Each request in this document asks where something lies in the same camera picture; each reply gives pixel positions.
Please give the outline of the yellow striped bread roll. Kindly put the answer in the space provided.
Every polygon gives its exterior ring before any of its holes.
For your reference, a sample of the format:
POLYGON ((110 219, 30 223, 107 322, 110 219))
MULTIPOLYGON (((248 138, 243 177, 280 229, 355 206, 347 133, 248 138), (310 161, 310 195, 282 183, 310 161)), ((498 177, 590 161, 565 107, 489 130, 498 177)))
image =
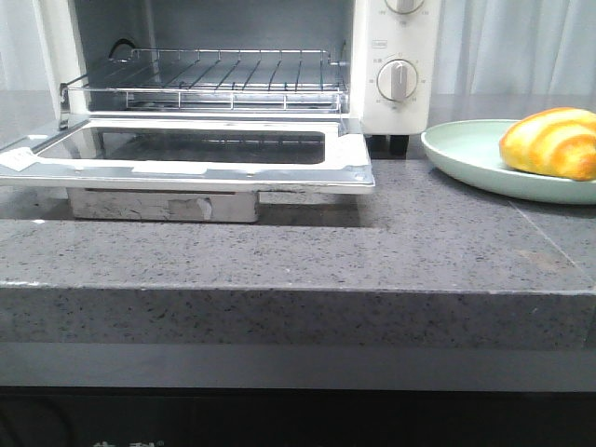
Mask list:
POLYGON ((548 109, 513 124, 499 141, 511 168, 574 181, 595 179, 595 114, 574 107, 548 109))

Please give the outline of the light green round plate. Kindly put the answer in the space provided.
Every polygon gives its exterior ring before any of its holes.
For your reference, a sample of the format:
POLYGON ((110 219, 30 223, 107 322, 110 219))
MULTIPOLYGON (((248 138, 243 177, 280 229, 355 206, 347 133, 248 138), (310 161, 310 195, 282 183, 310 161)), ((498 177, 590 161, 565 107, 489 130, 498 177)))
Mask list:
POLYGON ((482 190, 519 199, 563 205, 593 205, 595 182, 542 176, 507 166, 499 141, 510 119, 455 121, 421 134, 429 160, 456 180, 482 190))

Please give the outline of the upper white temperature knob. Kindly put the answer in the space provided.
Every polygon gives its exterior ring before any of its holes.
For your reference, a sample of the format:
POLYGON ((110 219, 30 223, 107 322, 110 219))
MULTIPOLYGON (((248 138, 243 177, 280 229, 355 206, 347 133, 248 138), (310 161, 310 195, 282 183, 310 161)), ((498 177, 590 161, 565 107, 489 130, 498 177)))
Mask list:
POLYGON ((386 0, 387 7, 400 15, 408 15, 417 11, 424 0, 386 0))

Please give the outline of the white Toshiba toaster oven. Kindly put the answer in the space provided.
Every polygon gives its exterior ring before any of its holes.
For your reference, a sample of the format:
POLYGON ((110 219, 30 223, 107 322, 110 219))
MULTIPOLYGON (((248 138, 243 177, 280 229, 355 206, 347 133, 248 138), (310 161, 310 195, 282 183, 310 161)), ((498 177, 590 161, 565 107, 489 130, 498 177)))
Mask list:
POLYGON ((36 1, 33 8, 61 128, 82 114, 335 116, 357 121, 365 136, 401 156, 409 138, 427 127, 438 1, 408 15, 386 1, 36 1), (326 50, 349 63, 347 107, 341 114, 62 110, 61 84, 133 48, 326 50), (379 71, 393 60, 410 62, 418 73, 404 102, 377 88, 379 71))

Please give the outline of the lower white timer knob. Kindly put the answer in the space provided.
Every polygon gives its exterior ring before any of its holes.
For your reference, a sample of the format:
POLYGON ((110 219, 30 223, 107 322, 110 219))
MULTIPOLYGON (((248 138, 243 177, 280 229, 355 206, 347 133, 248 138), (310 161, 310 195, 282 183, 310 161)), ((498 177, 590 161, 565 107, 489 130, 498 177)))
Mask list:
POLYGON ((381 95, 393 102, 404 102, 413 95, 418 83, 418 73, 405 60, 386 63, 378 73, 376 84, 381 95))

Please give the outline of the glass oven door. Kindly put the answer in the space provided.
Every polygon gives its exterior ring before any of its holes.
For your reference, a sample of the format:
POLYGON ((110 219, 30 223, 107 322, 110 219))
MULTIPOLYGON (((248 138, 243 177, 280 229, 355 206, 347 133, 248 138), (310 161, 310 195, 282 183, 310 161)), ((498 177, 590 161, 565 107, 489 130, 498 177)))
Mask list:
POLYGON ((79 219, 252 223, 261 193, 363 195, 352 119, 88 115, 1 150, 4 185, 62 188, 79 219))

